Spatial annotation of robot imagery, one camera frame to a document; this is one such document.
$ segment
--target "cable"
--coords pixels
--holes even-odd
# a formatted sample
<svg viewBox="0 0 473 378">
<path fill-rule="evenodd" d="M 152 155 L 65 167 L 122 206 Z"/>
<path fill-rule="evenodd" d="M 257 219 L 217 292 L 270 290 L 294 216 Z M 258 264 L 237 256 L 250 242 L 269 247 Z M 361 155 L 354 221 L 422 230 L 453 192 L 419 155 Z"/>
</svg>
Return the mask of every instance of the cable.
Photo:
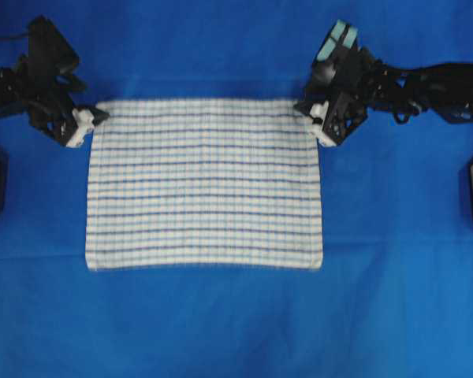
<svg viewBox="0 0 473 378">
<path fill-rule="evenodd" d="M 0 41 L 15 41 L 16 39 L 23 39 L 28 36 L 29 33 L 22 33 L 18 35 L 0 35 Z"/>
</svg>

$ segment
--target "striped towel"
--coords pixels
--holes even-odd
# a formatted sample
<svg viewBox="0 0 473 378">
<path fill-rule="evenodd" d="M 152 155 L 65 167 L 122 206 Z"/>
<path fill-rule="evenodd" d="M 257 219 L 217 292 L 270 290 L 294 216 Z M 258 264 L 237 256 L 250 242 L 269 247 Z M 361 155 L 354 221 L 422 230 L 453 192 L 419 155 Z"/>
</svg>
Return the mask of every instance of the striped towel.
<svg viewBox="0 0 473 378">
<path fill-rule="evenodd" d="M 230 263 L 316 269 L 320 179 L 291 101 L 99 104 L 88 178 L 90 269 Z"/>
</svg>

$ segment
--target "blue stripe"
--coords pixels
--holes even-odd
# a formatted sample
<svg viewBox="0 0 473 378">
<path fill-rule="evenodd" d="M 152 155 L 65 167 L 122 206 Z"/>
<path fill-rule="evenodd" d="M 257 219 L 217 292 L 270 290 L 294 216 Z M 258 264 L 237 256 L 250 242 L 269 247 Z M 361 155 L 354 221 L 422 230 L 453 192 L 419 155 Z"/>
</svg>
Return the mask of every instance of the blue stripe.
<svg viewBox="0 0 473 378">
<path fill-rule="evenodd" d="M 179 182 L 179 181 L 244 181 L 249 183 L 299 183 L 299 184 L 314 184 L 318 180 L 289 180 L 289 179 L 245 179 L 243 177 L 182 177 L 170 179 L 136 179 L 136 180 L 102 180 L 102 181 L 88 181 L 88 184 L 94 185 L 111 185 L 115 183 L 165 183 L 165 182 Z"/>
<path fill-rule="evenodd" d="M 127 205 L 103 205 L 102 203 L 97 203 L 96 205 L 89 205 L 88 209 L 96 210 L 96 209 L 153 209 L 158 207 L 164 206 L 175 206 L 177 204 L 167 203 L 167 202 L 159 202 L 159 203 L 137 203 L 132 205 L 128 203 Z M 207 207 L 218 207 L 216 202 L 193 202 L 193 203 L 179 203 L 179 206 L 183 207 L 193 207 L 193 206 L 207 206 Z M 221 202 L 221 206 L 234 206 L 234 207 L 255 207 L 259 209 L 266 209 L 266 208 L 280 208 L 280 209 L 302 209 L 302 210 L 309 210 L 311 206 L 309 205 L 278 205 L 277 203 L 245 203 L 245 202 Z"/>
<path fill-rule="evenodd" d="M 148 158 L 148 159 L 162 159 L 162 158 L 188 158 L 188 157 L 193 157 L 196 156 L 199 158 L 199 151 L 198 152 L 174 152 L 172 154 L 141 154 L 140 159 Z M 224 157 L 224 158 L 241 158 L 242 153 L 241 152 L 225 152 L 225 151 L 211 151 L 210 152 L 211 156 L 214 157 Z M 109 154 L 91 154 L 91 161 L 99 161 L 99 160 L 104 160 L 107 161 L 109 159 L 127 159 L 127 158 L 138 158 L 136 154 L 119 154 L 119 155 L 110 155 Z M 274 159 L 288 159 L 291 160 L 291 158 L 295 158 L 295 160 L 300 160 L 300 161 L 310 161 L 311 157 L 310 156 L 305 156 L 305 154 L 300 154 L 300 155 L 293 155 L 293 154 L 252 154 L 252 158 L 268 158 L 270 160 Z M 234 164 L 256 164 L 254 162 L 244 162 L 242 163 L 241 161 L 235 162 Z"/>
<path fill-rule="evenodd" d="M 244 169 L 205 169 L 203 168 L 203 173 L 219 173 L 219 172 L 225 172 L 225 173 L 231 173 L 232 175 L 245 175 L 249 176 L 251 174 L 254 175 L 259 175 L 259 176 L 274 176 L 276 174 L 287 174 L 288 176 L 306 176 L 305 172 L 302 171 L 290 171 L 290 172 L 281 172 L 281 171 L 248 171 Z M 137 175 L 161 175 L 161 176 L 169 176 L 169 175 L 177 175 L 179 173 L 178 170 L 160 170 L 160 171 L 137 171 L 137 172 L 132 172 L 129 174 L 124 174 L 122 172 L 98 172 L 98 177 L 109 177 L 109 176 L 137 176 Z"/>
<path fill-rule="evenodd" d="M 195 191 L 195 190 L 201 190 L 201 189 L 219 189 L 219 190 L 227 190 L 229 187 L 223 187 L 221 185 L 192 185 L 189 187 L 178 187 L 178 186 L 169 186 L 169 187 L 158 187 L 155 188 L 155 190 L 158 191 Z M 297 192 L 298 188 L 297 187 L 231 187 L 232 190 L 234 191 L 248 191 L 250 190 L 266 190 L 266 191 L 294 191 Z M 116 191 L 117 189 L 101 189 L 99 188 L 98 190 L 95 189 L 88 189 L 88 193 L 103 193 L 103 192 L 109 192 L 109 191 Z M 120 191 L 123 192 L 133 192 L 133 191 L 151 191 L 150 187 L 137 187 L 137 188 L 129 188 L 129 189 L 124 189 Z M 318 195 L 319 190 L 317 189 L 311 189 L 308 187 L 302 188 L 301 191 L 304 192 L 309 192 L 309 191 L 314 191 L 316 195 Z"/>
<path fill-rule="evenodd" d="M 315 216 L 315 218 L 319 218 L 320 219 L 321 217 L 321 214 L 318 214 Z M 174 223 L 175 220 L 171 220 L 171 219 L 157 219 L 157 220 L 154 220 L 154 224 L 172 224 Z M 130 222 L 130 221 L 127 221 L 126 223 L 122 223 L 121 220 L 119 220 L 119 222 L 101 222 L 100 220 L 96 220 L 95 223 L 93 223 L 93 221 L 88 221 L 88 226 L 92 226 L 92 227 L 125 227 L 125 226 L 151 226 L 151 223 L 152 221 L 151 220 L 138 220 L 138 221 L 134 221 L 134 222 Z M 232 224 L 241 224 L 243 223 L 245 226 L 248 226 L 250 224 L 257 224 L 259 226 L 276 226 L 276 227 L 289 227 L 289 228 L 293 228 L 293 227 L 298 227 L 298 228 L 310 228 L 311 227 L 311 222 L 307 222 L 307 223 L 293 223 L 291 221 L 287 221 L 287 222 L 277 222 L 275 220 L 252 220 L 252 219 L 232 219 L 231 220 L 231 223 Z M 186 225 L 186 224 L 199 224 L 199 219 L 187 219 L 187 220 L 182 220 L 182 225 Z M 125 233 L 128 233 L 128 232 L 131 232 L 133 233 L 133 231 L 123 231 L 122 233 L 125 234 Z"/>
<path fill-rule="evenodd" d="M 209 197 L 209 198 L 255 198 L 255 199 L 275 199 L 275 200 L 285 200 L 285 201 L 320 201 L 320 197 L 293 197 L 293 196 L 280 196 L 280 195 L 216 195 L 216 194 L 182 194 L 182 195 L 139 195 L 135 197 L 113 197 L 113 196 L 98 196 L 98 197 L 88 197 L 88 201 L 95 200 L 125 200 L 125 199 L 166 199 L 166 198 L 177 198 L 179 196 L 188 197 L 188 198 L 200 198 L 200 197 Z"/>
<path fill-rule="evenodd" d="M 100 259 L 101 259 L 101 257 L 99 256 L 99 252 L 92 252 L 92 253 L 95 253 L 96 255 L 93 258 L 89 258 L 88 260 L 94 262 L 95 269 L 101 269 L 101 270 L 115 269 L 115 267 L 106 268 L 104 266 L 99 266 Z M 254 261 L 254 264 L 255 264 L 257 261 L 261 261 L 261 260 L 269 260 L 270 261 L 269 265 L 277 265 L 277 263 L 280 264 L 281 261 L 303 262 L 303 263 L 312 261 L 312 253 L 309 253 L 308 255 L 307 254 L 302 254 L 302 255 L 303 257 L 298 256 L 297 258 L 295 258 L 292 256 L 268 256 L 265 254 L 260 254 L 259 256 L 256 256 L 255 254 L 246 254 L 246 253 L 228 254 L 225 252 L 224 255 L 221 255 L 221 254 L 155 254 L 154 256 L 152 256 L 153 258 L 151 258 L 150 255 L 147 255 L 147 256 L 136 257 L 136 258 L 126 257 L 120 260 L 122 262 L 121 265 L 125 265 L 126 262 L 146 261 L 146 260 L 154 260 L 154 259 L 161 259 L 161 258 L 180 258 L 180 259 L 182 258 L 198 258 L 198 259 L 214 258 L 214 259 L 217 259 L 217 258 L 220 258 L 221 256 L 224 256 L 225 258 L 251 258 L 250 261 L 248 262 L 249 265 L 253 264 L 252 261 Z M 109 262 L 115 262 L 115 260 L 106 259 L 103 262 L 103 264 L 106 264 Z M 179 262 L 172 261 L 172 262 L 169 262 L 168 264 L 175 265 L 175 264 L 185 264 L 185 263 L 183 261 L 179 261 Z"/>
<path fill-rule="evenodd" d="M 154 165 L 196 165 L 196 164 L 233 164 L 233 165 L 272 165 L 279 167 L 296 167 L 296 168 L 312 168 L 317 167 L 318 163 L 311 164 L 293 164 L 293 163 L 276 163 L 272 161 L 264 162 L 248 162 L 248 161 L 219 161 L 219 160 L 201 160 L 201 161 L 155 161 L 152 163 L 119 163 L 119 164 L 90 164 L 89 168 L 102 167 L 146 167 Z"/>
<path fill-rule="evenodd" d="M 264 250 L 264 251 L 273 251 L 273 252 L 284 252 L 291 254 L 311 254 L 313 250 L 297 250 L 289 248 L 268 248 L 260 246 L 238 246 L 239 248 L 245 250 Z M 123 252 L 138 252 L 141 250 L 176 250 L 179 248 L 227 248 L 229 250 L 234 250 L 235 246 L 226 246 L 226 245 L 203 245 L 203 244 L 181 244 L 178 246 L 142 246 L 137 248 L 121 248 L 119 250 L 94 250 L 86 249 L 86 252 L 94 252 L 100 254 L 120 254 Z"/>
<path fill-rule="evenodd" d="M 148 114 L 148 115 L 139 115 L 139 114 L 111 114 L 111 118 L 132 118 L 132 119 L 151 119 L 151 118 L 161 118 L 161 117 L 255 117 L 255 118 L 303 118 L 304 115 L 300 114 L 243 114 L 243 113 L 165 113 L 165 114 Z"/>
<path fill-rule="evenodd" d="M 257 215 L 260 217 L 313 218 L 313 215 L 251 211 L 154 211 L 147 213 L 88 214 L 88 218 L 144 217 L 149 215 Z"/>
<path fill-rule="evenodd" d="M 244 146 L 240 144 L 192 144 L 186 146 L 148 146 L 148 147 L 103 147 L 91 148 L 93 151 L 148 151 L 148 150 L 182 150 L 191 148 L 241 148 L 248 150 L 283 150 L 283 151 L 317 151 L 317 147 L 279 147 L 279 146 Z"/>
<path fill-rule="evenodd" d="M 198 236 L 191 236 L 191 237 L 187 237 L 187 236 L 184 236 L 183 237 L 184 239 L 198 239 L 198 240 L 224 240 L 224 241 L 235 241 L 235 242 L 256 242 L 256 243 L 261 243 L 261 242 L 266 242 L 266 243 L 276 243 L 277 240 L 270 240 L 269 238 L 266 238 L 266 239 L 263 239 L 263 238 L 239 238 L 239 237 L 234 237 L 232 238 L 231 236 L 219 236 L 219 237 L 215 237 L 215 236 L 206 236 L 206 237 L 203 237 L 203 238 L 200 238 Z M 146 239 L 123 239 L 123 240 L 119 240 L 119 241 L 111 241 L 110 243 L 105 243 L 105 241 L 102 241 L 102 240 L 88 240 L 88 242 L 90 243 L 94 243 L 94 244 L 114 244 L 116 245 L 117 247 L 117 244 L 119 243 L 134 243 L 134 242 L 137 242 L 137 243 L 140 243 L 140 242 L 165 242 L 165 241 L 168 241 L 168 240 L 176 240 L 178 241 L 180 238 L 178 236 L 173 236 L 173 237 L 169 237 L 169 238 L 146 238 Z M 280 240 L 278 241 L 279 243 L 287 243 L 287 244 L 296 244 L 298 246 L 311 246 L 311 241 L 309 240 L 309 238 L 305 238 L 304 240 Z"/>
<path fill-rule="evenodd" d="M 113 126 L 123 126 L 129 127 L 129 124 L 119 124 L 119 123 L 112 123 Z M 255 126 L 255 123 L 249 123 L 248 125 Z M 161 126 L 172 126 L 172 124 L 152 124 L 151 127 L 161 127 Z M 244 129 L 237 129 L 237 128 L 171 128 L 167 130 L 135 130 L 132 132 L 116 132 L 113 130 L 107 130 L 106 128 L 97 129 L 102 130 L 101 132 L 97 132 L 97 136 L 105 136 L 105 135 L 133 135 L 133 134 L 169 134 L 169 133 L 177 133 L 177 132 L 239 132 L 242 134 L 297 134 L 297 135 L 307 135 L 306 131 L 290 131 L 290 130 L 244 130 Z"/>
<path fill-rule="evenodd" d="M 216 136 L 213 136 L 213 135 L 209 135 L 209 136 L 201 136 L 201 135 L 197 135 L 197 136 L 178 136 L 178 137 L 172 137 L 172 138 L 163 138 L 163 137 L 159 137 L 159 138 L 135 138 L 135 139 L 130 139 L 130 138 L 126 138 L 126 143 L 138 143 L 138 142 L 147 142 L 147 143 L 152 143 L 152 142 L 160 142 L 160 143 L 164 143 L 164 142 L 178 142 L 179 140 L 200 140 L 200 139 L 210 139 L 210 140 L 214 140 L 214 139 L 243 139 L 243 140 L 251 140 L 251 141 L 256 141 L 256 142 L 259 142 L 259 143 L 264 143 L 264 142 L 305 142 L 305 138 L 304 137 L 300 137 L 300 138 L 291 138 L 291 137 L 286 137 L 286 138 L 254 138 L 254 139 L 249 139 L 249 138 L 241 138 L 237 135 L 231 135 L 230 137 L 228 137 L 227 135 L 222 135 L 222 136 L 219 136 L 219 137 L 216 137 Z M 116 138 L 116 139 L 109 139 L 109 138 L 105 138 L 105 142 L 119 142 L 119 143 L 123 143 L 123 138 L 120 137 L 120 138 Z"/>
</svg>

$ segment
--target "blue backdrop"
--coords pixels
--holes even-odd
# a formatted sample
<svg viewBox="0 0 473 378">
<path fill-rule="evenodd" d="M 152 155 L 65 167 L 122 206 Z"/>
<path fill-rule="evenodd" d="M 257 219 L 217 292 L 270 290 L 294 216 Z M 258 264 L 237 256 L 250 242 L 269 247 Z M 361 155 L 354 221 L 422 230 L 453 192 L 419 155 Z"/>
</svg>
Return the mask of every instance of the blue backdrop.
<svg viewBox="0 0 473 378">
<path fill-rule="evenodd" d="M 299 97 L 341 18 L 405 67 L 473 61 L 473 2 L 0 0 L 0 35 L 49 17 L 112 98 Z M 27 51 L 0 43 L 0 66 Z M 0 377 L 473 376 L 473 124 L 372 113 L 321 150 L 318 272 L 89 272 L 90 143 L 64 150 L 0 120 Z"/>
</svg>

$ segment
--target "blue cloth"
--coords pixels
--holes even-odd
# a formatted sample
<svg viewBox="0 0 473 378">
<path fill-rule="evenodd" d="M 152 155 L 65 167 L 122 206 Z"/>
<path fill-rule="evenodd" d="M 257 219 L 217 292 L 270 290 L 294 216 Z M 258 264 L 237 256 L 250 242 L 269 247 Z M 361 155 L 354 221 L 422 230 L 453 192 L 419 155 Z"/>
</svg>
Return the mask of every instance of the blue cloth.
<svg viewBox="0 0 473 378">
<path fill-rule="evenodd" d="M 0 35 L 35 16 L 112 98 L 299 97 L 338 18 L 390 64 L 473 61 L 473 2 L 0 0 Z M 0 43 L 0 66 L 26 42 Z M 0 376 L 473 376 L 473 124 L 369 120 L 321 150 L 318 272 L 89 272 L 89 143 L 0 120 Z"/>
</svg>

